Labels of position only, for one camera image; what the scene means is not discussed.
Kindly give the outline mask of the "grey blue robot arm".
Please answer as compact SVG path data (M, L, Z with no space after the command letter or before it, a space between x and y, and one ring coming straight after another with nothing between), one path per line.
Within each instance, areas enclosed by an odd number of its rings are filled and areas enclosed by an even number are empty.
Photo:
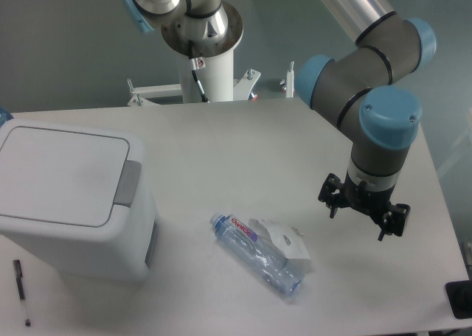
M122 0L141 32L161 32L181 60L185 102L235 100L232 57L243 36L239 12L224 0ZM367 215L381 236L403 234L410 208L390 198L414 141L422 109L395 83L429 62L436 36L418 18L404 20L387 0L322 0L355 43L334 60L317 55L294 79L299 98L352 142L345 178L329 174L319 201L332 211Z

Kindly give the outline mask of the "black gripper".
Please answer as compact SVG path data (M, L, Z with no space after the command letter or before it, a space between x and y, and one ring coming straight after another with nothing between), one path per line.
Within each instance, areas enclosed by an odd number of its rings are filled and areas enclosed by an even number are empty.
M379 192L370 191L367 186L354 183L348 173L344 184L333 173L322 184L318 201L329 208L329 218L333 219L338 209L346 208L348 202L350 208L368 215L379 225L381 232L378 241L381 242L386 235L403 236L411 207L405 203L390 203L394 186Z

